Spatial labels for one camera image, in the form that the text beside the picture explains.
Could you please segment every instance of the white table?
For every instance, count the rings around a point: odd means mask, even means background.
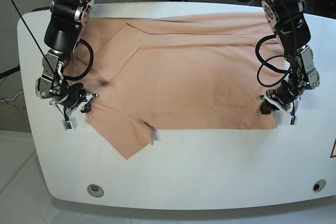
[[[91,17],[161,18],[200,13],[261,12],[210,3],[95,5]],[[50,12],[24,15],[44,52]],[[271,131],[158,130],[158,141],[125,160],[90,125],[64,131],[57,110],[35,95],[42,57],[20,21],[18,48],[25,100],[50,193],[62,200],[145,209],[226,209],[283,204],[336,195],[336,20],[306,15],[321,85],[305,92],[298,125]],[[327,181],[319,193],[312,190]],[[94,198],[90,184],[104,190]]]

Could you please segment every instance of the cloth fold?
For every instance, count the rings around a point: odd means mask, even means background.
[[[256,80],[259,39],[272,34],[263,14],[207,14],[148,19],[90,19],[85,39],[94,50],[81,82],[100,94],[86,122],[123,157],[153,144],[154,129],[272,129],[261,115]],[[261,46],[267,59],[282,53],[276,40]],[[66,74],[81,74],[89,53],[78,46]],[[277,68],[284,60],[271,61]],[[260,78],[281,75],[267,68]]]

